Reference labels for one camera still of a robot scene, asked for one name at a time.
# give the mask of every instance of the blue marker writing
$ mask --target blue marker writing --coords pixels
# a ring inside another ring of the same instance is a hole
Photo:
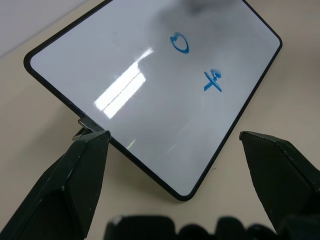
[[[178,37],[182,37],[182,38],[185,40],[186,49],[180,49],[179,47],[176,46],[176,43],[175,43],[175,42],[177,41]],[[181,53],[183,53],[183,54],[189,53],[188,40],[187,40],[187,38],[186,38],[184,35],[182,35],[180,32],[175,32],[174,35],[170,37],[170,41],[171,41],[173,47],[174,47],[175,49],[177,49],[179,52],[181,52]]]
[[[221,72],[217,69],[211,69],[211,74],[213,78],[209,76],[209,74],[205,71],[205,76],[209,79],[209,83],[204,86],[204,91],[207,91],[212,85],[215,86],[220,92],[222,92],[221,87],[217,83],[217,80],[221,78]]]

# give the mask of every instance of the tabletop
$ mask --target tabletop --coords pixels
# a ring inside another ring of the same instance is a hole
[[[78,116],[26,72],[23,58],[99,2],[86,2],[0,59],[0,228],[40,175],[68,149],[80,128]],[[320,2],[248,3],[280,35],[283,47],[194,198],[175,200],[110,146],[87,239],[102,239],[112,217],[133,214],[169,216],[177,230],[197,223],[212,232],[221,216],[235,216],[246,226],[271,227],[251,182],[240,131],[286,139],[320,169]]]

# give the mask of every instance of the whiteboard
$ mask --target whiteboard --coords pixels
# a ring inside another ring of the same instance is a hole
[[[24,65],[185,201],[281,46],[242,0],[198,11],[183,0],[113,0],[32,50]]]

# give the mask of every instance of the blue letter x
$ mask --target blue letter x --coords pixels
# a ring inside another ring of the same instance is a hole
[[[205,76],[209,79],[209,83],[204,86],[204,90],[207,91],[212,85],[214,85],[220,92],[222,92],[217,80],[221,78],[221,72],[217,69],[211,69],[211,74],[213,78],[209,76],[209,74],[205,71]]]

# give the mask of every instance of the black border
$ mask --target black border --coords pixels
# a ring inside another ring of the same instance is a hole
[[[39,46],[37,46],[36,48],[34,48],[33,50],[31,50],[30,52],[28,52],[26,54],[26,56],[24,57],[23,60],[23,65],[26,69],[26,71],[31,74],[36,80],[38,80],[45,88],[47,88],[52,94],[54,94],[60,101],[62,101],[65,105],[67,105],[75,114],[77,114],[79,117],[87,117],[86,114],[79,109],[75,104],[73,104],[68,98],[66,98],[61,92],[59,92],[56,88],[54,88],[49,82],[47,82],[41,75],[39,75],[35,70],[32,69],[30,61],[32,59],[32,57],[34,55],[36,55],[37,53],[39,53],[41,50],[43,50],[44,48],[46,48],[48,45],[50,45],[51,43],[53,43],[55,40],[57,40],[58,38],[60,38],[62,35],[64,35],[65,33],[67,33],[69,30],[71,30],[72,28],[74,28],[75,26],[77,26],[78,24],[80,24],[82,21],[84,21],[85,19],[87,19],[88,17],[90,17],[92,14],[94,14],[95,12],[97,12],[98,10],[100,10],[101,8],[103,8],[105,5],[107,5],[108,3],[110,3],[112,0],[105,0],[103,2],[101,2],[100,4],[98,4],[97,6],[95,6],[93,9],[91,9],[90,11],[88,11],[87,13],[85,13],[84,15],[82,15],[81,17],[79,17],[77,20],[75,20],[74,22],[72,22],[71,24],[69,24],[68,26],[66,26],[65,28],[63,28],[62,30],[60,30],[58,33],[56,33],[55,35],[53,35],[52,37],[50,37],[49,39],[47,39],[46,41],[44,41],[43,43],[41,43]],[[171,188],[167,183],[165,183],[159,176],[157,176],[154,172],[152,172],[149,168],[146,167],[146,165],[144,165],[138,158],[136,158],[132,153],[130,153],[124,146],[122,146],[117,140],[115,140],[114,138],[111,139],[111,144],[114,145],[120,152],[122,152],[126,157],[128,157],[135,165],[137,165],[142,171],[144,171],[149,177],[151,177],[153,180],[155,180],[161,187],[163,187],[166,191],[168,191],[173,197],[175,197],[177,200],[179,201],[188,201],[190,200],[197,192],[199,186],[201,185],[202,181],[204,180],[205,176],[207,175],[207,173],[209,172],[209,170],[211,169],[212,164],[215,162],[218,154],[220,153],[221,149],[223,148],[223,146],[225,145],[228,137],[230,136],[231,132],[233,131],[233,129],[235,128],[239,118],[241,117],[241,115],[243,114],[244,110],[246,109],[248,103],[250,102],[252,96],[254,95],[254,93],[256,92],[258,86],[260,85],[262,79],[265,77],[267,71],[269,70],[271,64],[274,62],[276,56],[278,55],[280,49],[283,46],[283,42],[281,40],[281,38],[279,37],[278,34],[276,34],[276,32],[266,23],[266,21],[264,21],[262,19],[262,17],[247,3],[246,0],[242,0],[249,8],[251,11],[254,12],[254,14],[270,29],[270,31],[278,38],[279,40],[279,48],[277,49],[277,51],[275,52],[275,54],[273,55],[271,61],[269,62],[269,64],[267,65],[266,69],[264,70],[262,76],[260,77],[259,81],[257,82],[257,84],[255,85],[254,89],[252,90],[251,94],[249,95],[249,97],[247,98],[247,100],[245,101],[243,107],[241,108],[239,114],[236,116],[235,120],[233,121],[231,127],[229,128],[228,132],[226,133],[226,135],[224,136],[222,142],[220,143],[219,147],[217,148],[217,150],[215,151],[214,155],[212,156],[210,162],[208,163],[208,165],[206,166],[206,168],[204,169],[203,173],[201,174],[200,178],[198,179],[197,183],[195,184],[195,186],[193,187],[192,191],[186,195],[186,196],[182,196],[180,194],[178,194],[173,188]]]

